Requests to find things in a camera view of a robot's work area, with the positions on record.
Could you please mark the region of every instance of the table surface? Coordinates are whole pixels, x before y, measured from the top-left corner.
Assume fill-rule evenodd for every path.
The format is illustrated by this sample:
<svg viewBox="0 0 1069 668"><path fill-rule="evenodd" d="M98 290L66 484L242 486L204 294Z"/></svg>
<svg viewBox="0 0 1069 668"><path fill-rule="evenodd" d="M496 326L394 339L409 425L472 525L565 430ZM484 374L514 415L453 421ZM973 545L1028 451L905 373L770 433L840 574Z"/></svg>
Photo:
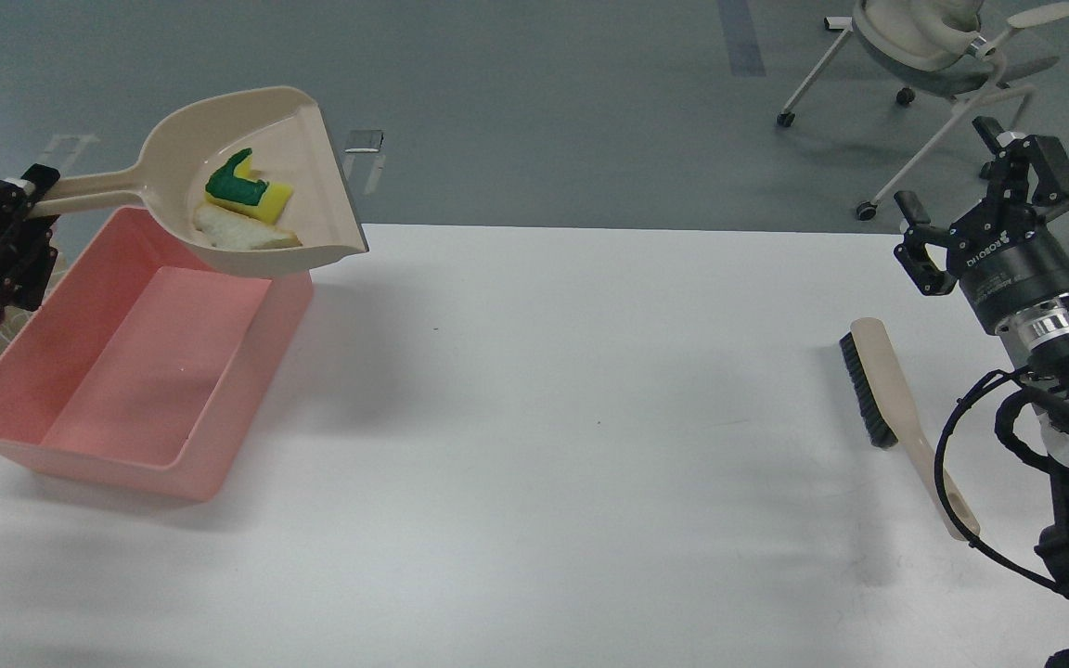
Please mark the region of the table surface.
<svg viewBox="0 0 1069 668"><path fill-rule="evenodd" d="M886 322L932 439L1007 368L896 237L368 226L229 480L190 503L0 457L0 665L1042 665L1069 601L950 540L837 341ZM952 441L1042 571L1044 478ZM1035 439L1034 423L1023 425Z"/></svg>

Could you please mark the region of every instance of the beige dustpan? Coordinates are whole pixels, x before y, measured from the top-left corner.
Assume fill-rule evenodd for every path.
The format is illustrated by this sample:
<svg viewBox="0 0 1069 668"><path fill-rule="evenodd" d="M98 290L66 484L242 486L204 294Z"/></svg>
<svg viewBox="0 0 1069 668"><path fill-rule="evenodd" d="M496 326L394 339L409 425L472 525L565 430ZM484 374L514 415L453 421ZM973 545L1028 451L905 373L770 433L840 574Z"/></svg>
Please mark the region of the beige dustpan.
<svg viewBox="0 0 1069 668"><path fill-rule="evenodd" d="M221 250L192 228L204 183L233 153L253 149L254 173L290 183L280 228L303 246L275 250ZM294 88L262 88L196 102L162 120L130 169L62 178L33 216L64 215L141 203L167 232L214 269L275 278L314 269L368 250L320 107Z"/></svg>

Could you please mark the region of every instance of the chair wheel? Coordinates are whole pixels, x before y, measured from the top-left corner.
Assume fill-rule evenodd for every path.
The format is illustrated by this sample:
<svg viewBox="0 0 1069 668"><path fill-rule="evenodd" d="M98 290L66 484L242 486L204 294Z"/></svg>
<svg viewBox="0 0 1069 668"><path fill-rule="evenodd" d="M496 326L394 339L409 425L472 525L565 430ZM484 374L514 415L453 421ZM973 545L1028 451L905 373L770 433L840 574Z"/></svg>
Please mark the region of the chair wheel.
<svg viewBox="0 0 1069 668"><path fill-rule="evenodd" d="M873 220L877 215L877 204L862 202L856 204L856 220Z"/></svg>

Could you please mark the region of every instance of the pink plastic tub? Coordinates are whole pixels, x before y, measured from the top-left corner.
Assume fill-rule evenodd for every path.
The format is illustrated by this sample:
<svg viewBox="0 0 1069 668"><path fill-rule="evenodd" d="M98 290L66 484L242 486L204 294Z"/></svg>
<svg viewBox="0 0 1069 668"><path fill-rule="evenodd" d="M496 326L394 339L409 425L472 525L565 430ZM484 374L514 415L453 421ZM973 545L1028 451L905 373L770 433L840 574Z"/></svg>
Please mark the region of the pink plastic tub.
<svg viewBox="0 0 1069 668"><path fill-rule="evenodd" d="M212 498L313 293L234 278L119 208L0 358L0 454L38 470Z"/></svg>

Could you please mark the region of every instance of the cable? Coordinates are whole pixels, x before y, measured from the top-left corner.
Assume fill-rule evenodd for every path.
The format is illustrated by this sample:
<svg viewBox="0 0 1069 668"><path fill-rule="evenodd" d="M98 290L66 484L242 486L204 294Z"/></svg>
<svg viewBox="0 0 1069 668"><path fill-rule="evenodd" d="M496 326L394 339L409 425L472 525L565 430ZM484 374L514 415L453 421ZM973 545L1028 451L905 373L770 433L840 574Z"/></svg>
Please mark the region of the cable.
<svg viewBox="0 0 1069 668"><path fill-rule="evenodd" d="M1051 589L1052 592L1056 593L1058 591L1058 585L1055 580L1045 578L1043 575L1039 575L1038 573L1028 570L1028 568L1020 566L1013 561L1010 561L1009 558L1006 558L1005 555L1002 555L996 549L993 549L991 545L983 542L980 540L980 537L977 537L976 533L972 532L972 530L967 528L967 525L963 524L960 517L956 515L954 508L951 508L950 500L946 498L946 486L945 483L943 483L943 464L945 464L946 461L946 441L947 439L950 439L951 434L955 432L956 424L960 422L960 419L963 419L963 415L966 414L967 410L972 409L972 406L975 406L981 398L985 398L986 394L992 392L992 390L995 390L998 386L1008 384L1009 380L1014 382L1014 384L1022 385L1021 380L1018 380L1018 377L1020 377L1022 373L1023 369L1019 369L1012 373L1001 371L1000 369L996 371L989 371L989 373L986 373L980 380L977 380L976 384L972 386L971 390L967 390L966 394L963 394L963 398L960 398L959 401L956 402L955 410L951 411L950 418L946 419L946 424L943 425L943 432L939 436L939 445L934 448L934 491L939 494L939 502L942 503L943 510L946 511L947 518L951 521L951 524L955 524L956 529L960 530L960 533L962 533L963 538L966 539L969 546L973 546L973 548L980 550L980 554L983 554L985 557L992 559L998 563L998 565L1008 568L1013 573L1022 575L1023 578L1032 580L1032 582L1042 585L1042 587Z"/></svg>
<svg viewBox="0 0 1069 668"><path fill-rule="evenodd" d="M1005 401L1001 402L1001 407L996 409L994 432L996 439L1001 440L1002 445L1009 452L1017 455L1017 459L1022 461L1022 464L1049 475L1051 472L1051 457L1043 453L1032 451L1031 446L1026 445L1025 440L1019 439L1013 432L1017 418L1019 415L1022 415L1022 409L1025 406L1031 404L1042 405L1040 403L1040 394L1053 398L1053 394L1037 388L1022 388L1009 394L1008 398L1005 398Z"/></svg>

